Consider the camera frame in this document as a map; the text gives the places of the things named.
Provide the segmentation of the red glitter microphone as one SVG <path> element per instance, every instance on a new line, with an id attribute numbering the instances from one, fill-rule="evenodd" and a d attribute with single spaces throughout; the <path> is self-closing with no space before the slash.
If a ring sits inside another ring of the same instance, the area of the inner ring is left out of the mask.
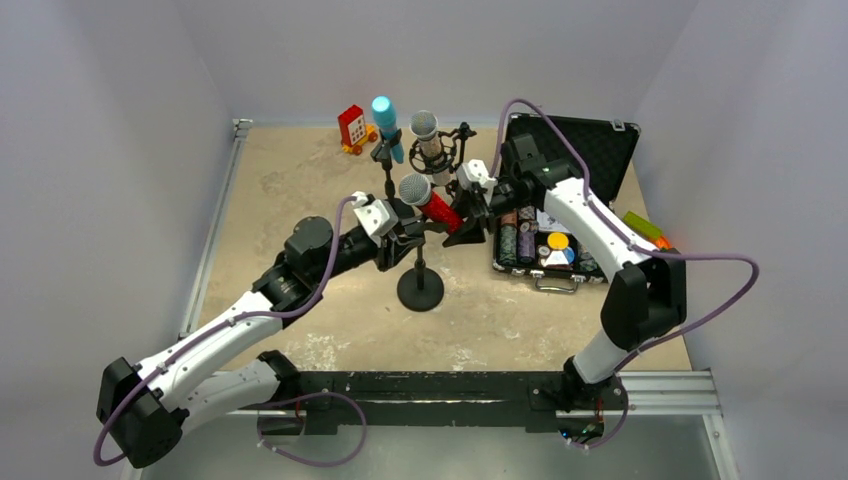
<path id="1" fill-rule="evenodd" d="M 463 225 L 463 219 L 437 193 L 429 179 L 420 173 L 404 176 L 398 185 L 398 195 L 406 205 L 416 207 L 434 222 L 447 225 L 447 232 L 453 234 Z"/>

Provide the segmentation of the rhinestone silver microphone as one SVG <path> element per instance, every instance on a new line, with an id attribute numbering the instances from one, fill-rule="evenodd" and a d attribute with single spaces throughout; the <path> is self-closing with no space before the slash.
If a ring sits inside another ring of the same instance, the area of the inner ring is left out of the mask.
<path id="1" fill-rule="evenodd" d="M 428 110 L 414 113 L 410 117 L 410 131 L 416 138 L 409 150 L 413 170 L 429 176 L 436 186 L 446 187 L 451 182 L 453 154 L 442 143 L 436 116 Z"/>

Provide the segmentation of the blue toy microphone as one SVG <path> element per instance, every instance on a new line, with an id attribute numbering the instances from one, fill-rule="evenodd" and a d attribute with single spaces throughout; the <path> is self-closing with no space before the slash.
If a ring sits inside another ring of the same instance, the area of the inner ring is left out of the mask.
<path id="1" fill-rule="evenodd" d="M 401 143 L 402 133 L 397 124 L 397 113 L 394 104 L 387 96 L 377 96 L 372 100 L 371 112 L 374 123 L 381 136 L 396 140 L 391 146 L 392 159 L 398 164 L 403 164 L 405 156 Z"/>

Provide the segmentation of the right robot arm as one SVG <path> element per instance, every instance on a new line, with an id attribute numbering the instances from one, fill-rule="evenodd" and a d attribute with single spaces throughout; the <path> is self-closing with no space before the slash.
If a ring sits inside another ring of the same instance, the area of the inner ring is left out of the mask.
<path id="1" fill-rule="evenodd" d="M 598 201 L 575 158 L 546 158 L 528 134 L 506 142 L 503 151 L 509 162 L 499 176 L 478 160 L 458 170 L 454 207 L 464 222 L 444 244 L 467 243 L 471 233 L 498 217 L 534 206 L 588 250 L 609 287 L 599 332 L 563 367 L 558 393 L 576 400 L 610 380 L 628 355 L 683 323 L 685 261 L 677 251 L 662 251 L 640 238 Z"/>

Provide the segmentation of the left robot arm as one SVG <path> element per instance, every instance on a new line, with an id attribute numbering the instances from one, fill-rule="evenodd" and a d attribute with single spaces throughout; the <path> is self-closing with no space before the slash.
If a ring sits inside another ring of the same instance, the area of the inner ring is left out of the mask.
<path id="1" fill-rule="evenodd" d="M 197 427 L 244 407 L 302 409 L 329 397 L 306 387 L 293 362 L 278 351 L 246 366 L 219 368 L 260 341 L 290 327 L 322 299 L 329 280 L 373 262 L 393 268 L 424 242 L 419 215 L 395 218 L 376 207 L 355 208 L 356 225 L 310 216 L 300 220 L 272 266 L 233 305 L 176 344 L 136 363 L 120 357 L 103 371 L 96 408 L 101 423 L 93 460 L 135 468 L 164 458 Z"/>

